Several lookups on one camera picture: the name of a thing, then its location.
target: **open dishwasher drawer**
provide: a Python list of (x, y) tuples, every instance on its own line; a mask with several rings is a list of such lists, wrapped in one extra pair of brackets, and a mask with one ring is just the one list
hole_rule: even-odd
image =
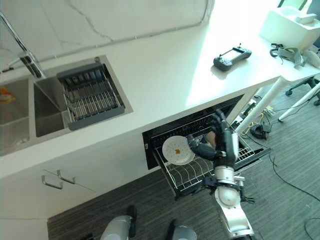
[[(239, 98), (233, 98), (219, 105), (207, 108), (201, 112), (170, 122), (164, 126), (143, 133), (146, 158), (149, 169), (156, 165), (161, 170), (174, 193), (175, 199), (189, 195), (202, 184), (204, 177), (214, 174), (211, 161), (195, 156), (193, 161), (185, 165), (174, 165), (168, 162), (163, 153), (163, 143), (172, 136), (184, 136), (192, 134), (195, 138), (202, 136), (211, 130), (212, 113), (221, 109), (227, 116)], [(270, 149), (253, 150), (241, 137), (239, 137), (239, 154), (235, 164), (235, 171), (259, 160), (260, 157), (269, 153)]]

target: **cabinet handle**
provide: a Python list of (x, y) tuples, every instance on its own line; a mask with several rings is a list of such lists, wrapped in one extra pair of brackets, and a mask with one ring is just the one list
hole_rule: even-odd
[(50, 183), (47, 183), (46, 182), (46, 176), (45, 175), (42, 175), (41, 176), (41, 179), (42, 179), (42, 183), (46, 186), (49, 186), (49, 187), (52, 187), (52, 188), (55, 188), (55, 189), (62, 189), (63, 186), (62, 186), (62, 182), (60, 182), (60, 185), (59, 186), (56, 186), (56, 185), (53, 185), (53, 184), (50, 184)]
[(60, 178), (62, 181), (65, 181), (65, 182), (70, 183), (70, 184), (75, 184), (76, 183), (76, 178), (75, 177), (73, 177), (72, 180), (69, 180), (69, 179), (66, 179), (66, 178), (61, 176), (61, 171), (60, 170), (57, 170), (56, 173), (58, 174), (58, 178)]

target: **marble backsplash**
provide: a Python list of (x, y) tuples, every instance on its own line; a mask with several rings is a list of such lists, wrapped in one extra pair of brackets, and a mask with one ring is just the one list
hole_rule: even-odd
[[(214, 0), (2, 0), (5, 14), (41, 61), (119, 40), (207, 22)], [(0, 24), (0, 67), (21, 52)]]

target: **dish drying rack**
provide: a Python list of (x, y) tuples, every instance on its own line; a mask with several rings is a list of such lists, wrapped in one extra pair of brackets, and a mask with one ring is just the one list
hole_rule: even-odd
[(70, 130), (112, 118), (125, 112), (125, 105), (106, 66), (100, 62), (57, 74), (70, 118)]
[[(203, 135), (210, 132), (210, 130), (211, 115), (153, 137), (154, 157), (161, 167), (176, 199), (181, 195), (188, 195), (197, 190), (206, 176), (214, 175), (214, 166), (211, 161), (197, 155), (193, 158), (193, 161), (188, 164), (171, 164), (165, 159), (162, 153), (162, 144), (167, 138), (175, 135), (186, 137), (187, 135), (192, 134), (195, 138), (200, 140)], [(239, 137), (239, 153), (235, 163), (235, 170), (245, 166), (246, 160), (252, 158), (254, 155), (255, 152), (251, 147)]]

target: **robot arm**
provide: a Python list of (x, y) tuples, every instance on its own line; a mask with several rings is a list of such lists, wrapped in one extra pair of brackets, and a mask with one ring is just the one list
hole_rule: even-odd
[(238, 158), (238, 135), (231, 133), (223, 112), (218, 110), (212, 117), (216, 147), (198, 142), (192, 135), (187, 137), (188, 144), (195, 154), (213, 162), (214, 176), (206, 177), (203, 183), (214, 191), (220, 220), (228, 239), (254, 240), (254, 231), (240, 205), (244, 199), (245, 179), (234, 174)]

